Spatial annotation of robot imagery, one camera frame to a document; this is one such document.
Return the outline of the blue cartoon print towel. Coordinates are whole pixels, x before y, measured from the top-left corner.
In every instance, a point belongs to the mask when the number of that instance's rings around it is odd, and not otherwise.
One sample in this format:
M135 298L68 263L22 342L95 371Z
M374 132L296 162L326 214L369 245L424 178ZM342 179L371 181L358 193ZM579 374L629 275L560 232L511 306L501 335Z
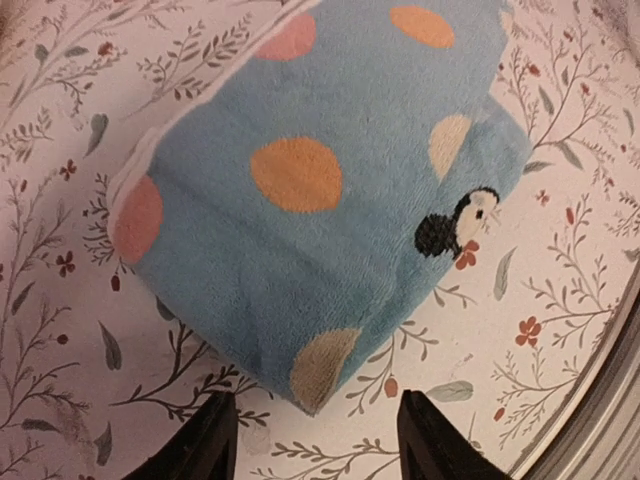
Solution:
M291 1L151 130L110 239L180 320L319 412L461 258L522 174L491 95L504 1Z

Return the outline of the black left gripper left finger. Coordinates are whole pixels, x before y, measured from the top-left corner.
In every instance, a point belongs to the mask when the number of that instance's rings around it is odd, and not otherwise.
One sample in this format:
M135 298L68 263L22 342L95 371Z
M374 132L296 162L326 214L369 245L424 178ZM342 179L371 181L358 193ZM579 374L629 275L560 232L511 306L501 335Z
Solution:
M167 444L125 480L232 480L237 440L235 396L215 392Z

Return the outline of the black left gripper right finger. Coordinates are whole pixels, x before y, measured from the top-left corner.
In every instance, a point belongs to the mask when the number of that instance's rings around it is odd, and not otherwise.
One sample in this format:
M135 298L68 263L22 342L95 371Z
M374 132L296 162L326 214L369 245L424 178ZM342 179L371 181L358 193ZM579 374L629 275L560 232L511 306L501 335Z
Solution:
M481 455L421 391L403 392L397 436L404 480L510 478Z

